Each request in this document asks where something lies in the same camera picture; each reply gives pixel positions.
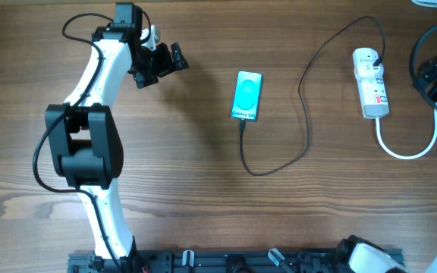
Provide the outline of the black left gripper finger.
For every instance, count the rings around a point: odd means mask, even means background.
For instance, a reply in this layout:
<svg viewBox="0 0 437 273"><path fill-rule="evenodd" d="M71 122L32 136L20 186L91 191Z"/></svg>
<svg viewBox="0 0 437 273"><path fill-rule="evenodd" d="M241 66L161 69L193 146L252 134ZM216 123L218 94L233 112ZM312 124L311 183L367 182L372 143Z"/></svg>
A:
<svg viewBox="0 0 437 273"><path fill-rule="evenodd" d="M171 44L172 64L176 71L182 71L189 68L189 64L182 54L181 48L177 42Z"/></svg>
<svg viewBox="0 0 437 273"><path fill-rule="evenodd" d="M156 74L158 76L166 76L174 72L174 53L165 43L160 43L157 46L156 54Z"/></svg>

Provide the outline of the teal screen smartphone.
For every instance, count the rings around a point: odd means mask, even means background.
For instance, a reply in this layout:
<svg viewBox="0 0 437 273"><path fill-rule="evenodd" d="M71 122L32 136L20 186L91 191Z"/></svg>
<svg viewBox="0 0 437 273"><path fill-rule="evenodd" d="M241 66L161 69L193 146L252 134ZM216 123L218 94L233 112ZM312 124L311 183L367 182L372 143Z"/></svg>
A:
<svg viewBox="0 0 437 273"><path fill-rule="evenodd" d="M239 71L231 106L231 117L255 121L259 110L259 99L263 75L256 72Z"/></svg>

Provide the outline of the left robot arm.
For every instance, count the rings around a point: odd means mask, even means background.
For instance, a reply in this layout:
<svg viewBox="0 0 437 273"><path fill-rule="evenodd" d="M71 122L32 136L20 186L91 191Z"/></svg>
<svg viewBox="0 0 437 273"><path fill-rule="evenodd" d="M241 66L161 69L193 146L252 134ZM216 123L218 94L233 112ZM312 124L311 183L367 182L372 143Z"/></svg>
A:
<svg viewBox="0 0 437 273"><path fill-rule="evenodd" d="M39 176L38 161L49 143L55 173L67 181L64 193L82 201L92 228L95 249L69 262L71 272L148 272L124 219L118 178L124 148L112 106L126 74L137 88L189 67L178 43L159 40L155 26L143 28L148 14L132 2L119 2L108 24L97 27L86 44L90 60L77 87L61 104L49 105L46 131L33 154L36 182L54 192Z"/></svg>

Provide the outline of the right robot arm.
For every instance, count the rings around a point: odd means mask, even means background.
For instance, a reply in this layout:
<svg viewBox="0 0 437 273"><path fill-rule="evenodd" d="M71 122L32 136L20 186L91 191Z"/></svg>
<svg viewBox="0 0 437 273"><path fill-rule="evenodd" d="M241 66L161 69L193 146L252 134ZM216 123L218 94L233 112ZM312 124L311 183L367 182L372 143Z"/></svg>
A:
<svg viewBox="0 0 437 273"><path fill-rule="evenodd" d="M379 145L390 156L401 160L414 160L430 151L437 140L437 111L433 111L433 135L428 146L414 155L400 155L391 151L382 139L381 118L389 113L388 97L383 80L384 67L378 52L371 48L356 49L353 54L354 76L360 95L360 104L365 119L376 123L376 137ZM344 262L352 272L406 272L386 251L359 238L343 240L338 246L338 262ZM437 256L427 269L437 272Z"/></svg>

